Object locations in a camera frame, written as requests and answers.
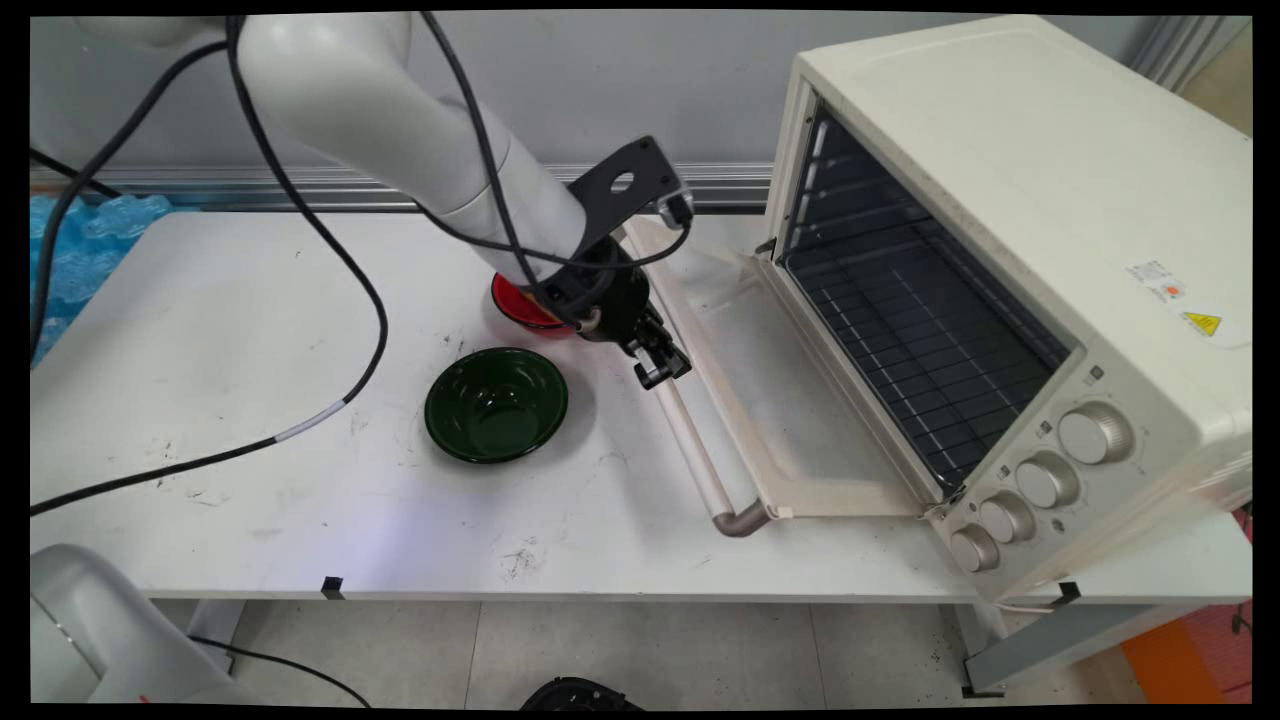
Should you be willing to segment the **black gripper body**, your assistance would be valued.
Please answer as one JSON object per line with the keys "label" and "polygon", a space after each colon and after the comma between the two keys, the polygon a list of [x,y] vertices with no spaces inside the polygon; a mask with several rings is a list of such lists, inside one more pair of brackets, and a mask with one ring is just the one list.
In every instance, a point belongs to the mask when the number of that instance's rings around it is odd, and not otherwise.
{"label": "black gripper body", "polygon": [[639,268],[559,265],[539,281],[547,309],[591,342],[641,347],[653,341],[650,283]]}

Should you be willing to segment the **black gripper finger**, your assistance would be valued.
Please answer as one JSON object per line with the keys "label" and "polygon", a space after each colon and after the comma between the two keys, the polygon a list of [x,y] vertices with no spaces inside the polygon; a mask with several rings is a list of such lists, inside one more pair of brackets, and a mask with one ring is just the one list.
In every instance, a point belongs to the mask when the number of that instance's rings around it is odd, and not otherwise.
{"label": "black gripper finger", "polygon": [[637,360],[635,375],[644,389],[654,389],[684,374],[684,351],[672,338],[635,340],[632,356]]}
{"label": "black gripper finger", "polygon": [[654,306],[640,316],[640,378],[678,379],[692,368]]}

